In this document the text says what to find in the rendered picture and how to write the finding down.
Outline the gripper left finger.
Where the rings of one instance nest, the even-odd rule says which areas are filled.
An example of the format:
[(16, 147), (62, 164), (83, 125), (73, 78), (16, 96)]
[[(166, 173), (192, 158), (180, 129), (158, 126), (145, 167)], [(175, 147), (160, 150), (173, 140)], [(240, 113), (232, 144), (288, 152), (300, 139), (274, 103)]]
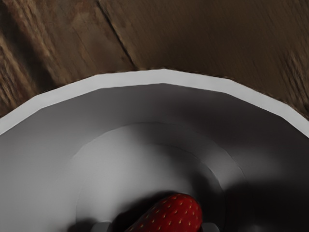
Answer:
[(109, 222), (100, 222), (94, 224), (91, 228), (91, 232), (111, 232), (112, 224)]

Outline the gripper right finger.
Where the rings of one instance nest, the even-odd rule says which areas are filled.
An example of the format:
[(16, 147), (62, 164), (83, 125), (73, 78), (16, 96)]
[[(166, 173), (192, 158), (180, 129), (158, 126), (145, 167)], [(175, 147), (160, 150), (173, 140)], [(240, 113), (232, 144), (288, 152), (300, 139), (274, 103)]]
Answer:
[(219, 228), (214, 223), (203, 223), (202, 232), (219, 232)]

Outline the red strawberry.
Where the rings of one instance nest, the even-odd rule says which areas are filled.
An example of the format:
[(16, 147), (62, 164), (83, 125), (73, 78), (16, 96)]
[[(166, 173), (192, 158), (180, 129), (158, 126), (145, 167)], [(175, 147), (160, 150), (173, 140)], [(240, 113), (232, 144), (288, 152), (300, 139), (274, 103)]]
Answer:
[(155, 203), (124, 232), (199, 232), (202, 222), (197, 200), (176, 193)]

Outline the white plate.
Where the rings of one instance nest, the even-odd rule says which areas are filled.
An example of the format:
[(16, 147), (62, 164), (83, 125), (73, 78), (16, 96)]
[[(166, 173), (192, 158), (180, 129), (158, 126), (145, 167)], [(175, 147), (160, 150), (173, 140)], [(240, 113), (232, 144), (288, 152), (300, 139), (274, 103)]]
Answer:
[(123, 232), (176, 192), (219, 232), (309, 232), (309, 121), (172, 70), (95, 75), (0, 119), (0, 232)]

